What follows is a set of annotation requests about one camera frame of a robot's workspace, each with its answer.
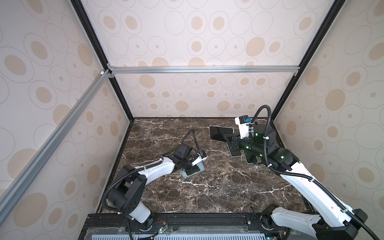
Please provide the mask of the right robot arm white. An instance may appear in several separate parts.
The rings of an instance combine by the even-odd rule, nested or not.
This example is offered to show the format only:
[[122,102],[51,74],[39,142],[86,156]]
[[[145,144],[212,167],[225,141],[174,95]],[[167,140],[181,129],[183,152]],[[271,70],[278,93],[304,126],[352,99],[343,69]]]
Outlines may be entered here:
[[310,174],[297,156],[277,145],[271,119],[271,108],[263,105],[252,118],[245,115],[235,119],[238,134],[231,128],[211,129],[211,138],[226,142],[233,157],[245,154],[249,164],[265,165],[295,187],[317,211],[304,214],[271,204],[260,216],[262,226],[266,230],[286,227],[318,240],[353,240],[364,229],[377,240],[378,236],[365,224],[368,216],[363,210],[342,202]]

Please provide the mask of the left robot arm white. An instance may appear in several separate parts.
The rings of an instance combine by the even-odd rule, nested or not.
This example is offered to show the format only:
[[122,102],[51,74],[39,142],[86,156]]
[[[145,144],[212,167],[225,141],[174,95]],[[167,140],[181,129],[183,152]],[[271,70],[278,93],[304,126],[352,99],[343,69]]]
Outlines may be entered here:
[[103,208],[122,214],[140,224],[151,225],[151,211],[141,198],[145,187],[151,182],[176,172],[187,179],[204,171],[203,161],[207,154],[201,151],[195,130],[191,129],[174,149],[155,162],[142,167],[125,165],[102,197]]

